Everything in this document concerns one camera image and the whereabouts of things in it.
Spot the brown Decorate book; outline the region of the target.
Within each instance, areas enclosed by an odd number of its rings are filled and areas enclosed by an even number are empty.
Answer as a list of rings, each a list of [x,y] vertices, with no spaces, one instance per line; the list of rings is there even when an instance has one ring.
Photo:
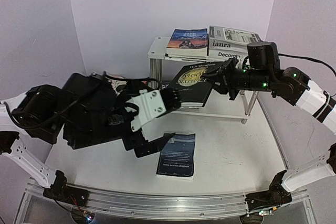
[[[237,52],[237,51],[231,51],[231,50],[209,50],[208,57],[209,58],[235,58],[237,60],[244,60],[248,56],[247,53],[244,52]]]

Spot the dark blue paperback book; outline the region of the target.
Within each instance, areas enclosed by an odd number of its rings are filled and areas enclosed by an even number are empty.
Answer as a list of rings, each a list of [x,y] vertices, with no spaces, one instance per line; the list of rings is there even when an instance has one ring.
[[[161,150],[156,176],[193,180],[196,134],[175,134]]]

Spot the black notebook with barcode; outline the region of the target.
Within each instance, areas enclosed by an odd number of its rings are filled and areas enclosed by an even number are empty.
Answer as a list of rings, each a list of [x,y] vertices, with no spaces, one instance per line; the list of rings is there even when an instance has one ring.
[[[211,93],[212,84],[202,75],[220,67],[224,62],[204,62],[184,66],[167,88],[175,89],[181,97],[181,108],[202,108]]]

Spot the grey photo cover book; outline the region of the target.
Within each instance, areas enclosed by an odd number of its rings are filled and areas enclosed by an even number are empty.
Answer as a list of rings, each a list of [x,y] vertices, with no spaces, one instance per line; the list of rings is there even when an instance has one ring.
[[[247,53],[247,45],[261,41],[257,33],[231,29],[219,26],[210,26],[208,31],[209,49],[230,50]]]

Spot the blue orange paperback book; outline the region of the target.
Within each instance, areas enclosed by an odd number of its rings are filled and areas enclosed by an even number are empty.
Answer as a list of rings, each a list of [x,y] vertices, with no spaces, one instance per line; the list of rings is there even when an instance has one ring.
[[[208,32],[203,29],[175,29],[166,47],[166,54],[204,58],[208,51]]]

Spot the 52-Storey Treehouse book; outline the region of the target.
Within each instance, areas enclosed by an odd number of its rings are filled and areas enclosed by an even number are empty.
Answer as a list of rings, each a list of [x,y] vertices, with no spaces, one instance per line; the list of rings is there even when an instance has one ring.
[[[164,82],[162,82],[162,86],[161,86],[161,88],[162,88],[162,89],[165,89],[165,88],[167,88],[167,87],[169,86],[169,84],[170,84],[170,82],[168,82],[168,81],[164,81]]]

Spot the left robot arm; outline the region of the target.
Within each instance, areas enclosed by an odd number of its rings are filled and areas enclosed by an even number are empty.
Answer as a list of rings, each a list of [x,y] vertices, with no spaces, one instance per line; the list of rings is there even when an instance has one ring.
[[[68,185],[65,174],[45,165],[21,140],[22,135],[55,144],[59,135],[74,150],[121,140],[136,157],[160,152],[172,134],[152,141],[142,128],[181,107],[173,88],[151,88],[152,78],[125,79],[116,91],[114,77],[73,73],[62,88],[44,84],[1,101],[1,154],[23,168],[43,188],[43,196],[77,207],[89,192]]]

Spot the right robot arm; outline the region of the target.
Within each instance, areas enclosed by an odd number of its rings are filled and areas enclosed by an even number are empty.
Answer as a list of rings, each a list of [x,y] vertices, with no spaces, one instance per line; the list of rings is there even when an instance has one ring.
[[[229,59],[202,78],[210,81],[219,94],[234,100],[239,91],[270,92],[292,106],[308,112],[335,133],[335,99],[322,90],[307,74],[296,67],[280,67],[274,42],[258,41],[247,45],[249,67],[236,68],[236,59]],[[335,145],[316,159],[299,168],[283,170],[275,175],[268,190],[245,196],[248,215],[263,216],[292,202],[291,192],[335,176]]]

